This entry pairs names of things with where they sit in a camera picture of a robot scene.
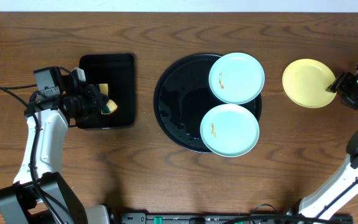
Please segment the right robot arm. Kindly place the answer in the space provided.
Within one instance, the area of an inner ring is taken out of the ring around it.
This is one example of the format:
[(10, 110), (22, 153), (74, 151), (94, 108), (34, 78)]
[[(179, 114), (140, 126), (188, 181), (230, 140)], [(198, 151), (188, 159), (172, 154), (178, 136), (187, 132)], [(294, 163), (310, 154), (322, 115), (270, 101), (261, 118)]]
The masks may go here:
[[(358, 73), (342, 74), (326, 91), (339, 92), (349, 106), (358, 109)], [(317, 191), (300, 200), (299, 215), (329, 220), (358, 194), (358, 130), (347, 143), (346, 152), (338, 170)]]

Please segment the yellow plate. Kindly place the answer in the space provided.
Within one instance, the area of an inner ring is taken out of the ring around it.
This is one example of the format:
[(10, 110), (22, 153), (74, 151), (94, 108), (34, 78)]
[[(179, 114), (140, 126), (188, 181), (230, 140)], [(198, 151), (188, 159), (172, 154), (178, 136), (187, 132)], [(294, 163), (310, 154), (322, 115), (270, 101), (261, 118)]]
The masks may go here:
[(326, 90), (335, 79), (325, 64), (303, 58), (286, 67), (282, 84), (286, 95), (296, 104), (306, 108), (321, 108), (330, 104), (336, 96)]

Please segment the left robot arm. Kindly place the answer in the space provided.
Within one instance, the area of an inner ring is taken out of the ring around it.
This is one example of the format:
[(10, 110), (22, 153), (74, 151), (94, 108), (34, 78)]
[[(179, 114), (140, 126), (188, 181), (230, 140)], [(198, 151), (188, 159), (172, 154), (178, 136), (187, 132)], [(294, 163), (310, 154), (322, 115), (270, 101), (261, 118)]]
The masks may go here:
[(6, 223), (111, 223), (105, 205), (85, 208), (61, 175), (63, 144), (70, 120), (116, 109), (108, 84), (90, 84), (79, 68), (34, 73), (37, 91), (25, 104), (28, 137), (21, 167), (10, 187), (0, 189)]

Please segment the green yellow sponge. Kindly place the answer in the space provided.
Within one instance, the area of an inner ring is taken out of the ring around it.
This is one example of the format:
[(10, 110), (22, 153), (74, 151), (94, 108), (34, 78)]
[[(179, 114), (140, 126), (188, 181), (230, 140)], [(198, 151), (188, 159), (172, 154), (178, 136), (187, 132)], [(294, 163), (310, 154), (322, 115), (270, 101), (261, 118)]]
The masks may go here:
[(107, 96), (107, 102), (102, 106), (101, 114), (107, 115), (115, 112), (118, 108), (117, 104), (108, 97), (109, 87), (107, 83), (101, 83), (98, 85), (100, 93)]

